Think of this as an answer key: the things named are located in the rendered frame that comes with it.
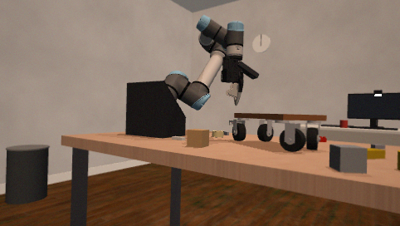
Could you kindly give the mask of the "yellow rectangular block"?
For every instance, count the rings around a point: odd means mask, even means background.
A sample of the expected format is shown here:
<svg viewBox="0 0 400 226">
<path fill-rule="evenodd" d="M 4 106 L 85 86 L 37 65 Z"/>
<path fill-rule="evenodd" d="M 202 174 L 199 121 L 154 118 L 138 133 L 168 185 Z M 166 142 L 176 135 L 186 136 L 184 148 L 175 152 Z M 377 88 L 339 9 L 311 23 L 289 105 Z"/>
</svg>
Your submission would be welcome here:
<svg viewBox="0 0 400 226">
<path fill-rule="evenodd" d="M 367 160 L 368 159 L 385 159 L 385 150 L 369 148 Z"/>
</svg>

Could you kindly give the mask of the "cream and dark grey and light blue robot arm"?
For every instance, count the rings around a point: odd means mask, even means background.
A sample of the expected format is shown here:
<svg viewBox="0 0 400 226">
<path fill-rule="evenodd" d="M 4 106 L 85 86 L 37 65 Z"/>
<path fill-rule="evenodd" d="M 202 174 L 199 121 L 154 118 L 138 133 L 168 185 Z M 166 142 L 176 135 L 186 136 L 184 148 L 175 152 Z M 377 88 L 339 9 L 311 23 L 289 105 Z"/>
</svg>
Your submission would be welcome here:
<svg viewBox="0 0 400 226">
<path fill-rule="evenodd" d="M 244 25 L 242 22 L 233 21 L 229 22 L 225 29 L 210 17 L 203 15 L 196 28 L 200 31 L 198 40 L 201 46 L 210 53 L 207 65 L 193 83 L 189 82 L 187 75 L 181 71 L 171 71 L 164 81 L 175 100 L 179 99 L 199 111 L 210 97 L 209 87 L 222 66 L 223 57 L 243 56 Z M 258 78 L 259 73 L 242 61 L 239 61 L 237 66 L 252 80 Z"/>
</svg>

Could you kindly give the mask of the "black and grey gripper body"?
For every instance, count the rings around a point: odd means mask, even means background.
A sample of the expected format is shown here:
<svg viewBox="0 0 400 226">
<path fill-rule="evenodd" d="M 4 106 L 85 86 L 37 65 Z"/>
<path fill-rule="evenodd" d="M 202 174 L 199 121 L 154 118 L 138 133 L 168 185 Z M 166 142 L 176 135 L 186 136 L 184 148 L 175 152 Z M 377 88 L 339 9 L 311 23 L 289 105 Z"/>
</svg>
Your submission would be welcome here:
<svg viewBox="0 0 400 226">
<path fill-rule="evenodd" d="M 243 76 L 242 69 L 239 66 L 237 66 L 237 63 L 239 63 L 238 61 L 241 60 L 242 56 L 239 55 L 230 55 L 223 57 L 221 82 L 226 82 L 226 83 L 235 82 L 238 84 L 239 79 L 241 79 L 241 75 Z M 237 69 L 237 70 L 232 70 L 232 69 Z"/>
</svg>

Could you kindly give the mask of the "beige roll of masking tape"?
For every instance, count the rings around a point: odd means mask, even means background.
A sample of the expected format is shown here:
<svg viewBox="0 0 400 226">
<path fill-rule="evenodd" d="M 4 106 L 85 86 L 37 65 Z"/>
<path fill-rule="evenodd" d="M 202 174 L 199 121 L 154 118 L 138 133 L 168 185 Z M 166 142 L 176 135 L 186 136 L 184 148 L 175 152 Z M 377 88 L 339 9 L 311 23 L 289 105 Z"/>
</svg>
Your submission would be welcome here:
<svg viewBox="0 0 400 226">
<path fill-rule="evenodd" d="M 224 137 L 224 131 L 222 130 L 213 130 L 212 137 Z"/>
</svg>

